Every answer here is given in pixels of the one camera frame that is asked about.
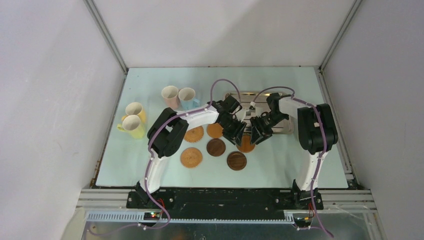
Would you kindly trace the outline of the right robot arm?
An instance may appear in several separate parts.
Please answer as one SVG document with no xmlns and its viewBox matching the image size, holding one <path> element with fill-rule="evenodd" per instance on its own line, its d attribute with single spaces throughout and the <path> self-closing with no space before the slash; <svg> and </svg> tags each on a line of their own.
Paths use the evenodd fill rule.
<svg viewBox="0 0 424 240">
<path fill-rule="evenodd" d="M 298 142 L 307 152 L 306 162 L 293 180 L 291 204 L 304 209 L 318 194 L 318 177 L 328 151 L 338 142 L 338 132 L 329 104 L 314 105 L 292 95 L 271 93 L 266 102 L 268 112 L 249 119 L 251 144 L 260 144 L 273 135 L 273 127 L 293 119 L 297 125 Z"/>
</svg>

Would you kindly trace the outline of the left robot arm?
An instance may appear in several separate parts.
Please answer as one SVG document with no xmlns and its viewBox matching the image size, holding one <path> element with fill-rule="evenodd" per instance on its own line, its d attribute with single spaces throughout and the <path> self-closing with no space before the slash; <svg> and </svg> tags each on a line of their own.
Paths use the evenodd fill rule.
<svg viewBox="0 0 424 240">
<path fill-rule="evenodd" d="M 240 146 L 247 125 L 236 116 L 242 109 L 239 101 L 232 96 L 185 111 L 175 111 L 170 107 L 164 109 L 147 132 L 150 157 L 144 177 L 136 185 L 138 201 L 145 208 L 156 206 L 158 194 L 155 191 L 160 188 L 166 159 L 179 150 L 188 130 L 218 123 L 223 128 L 223 137 Z"/>
</svg>

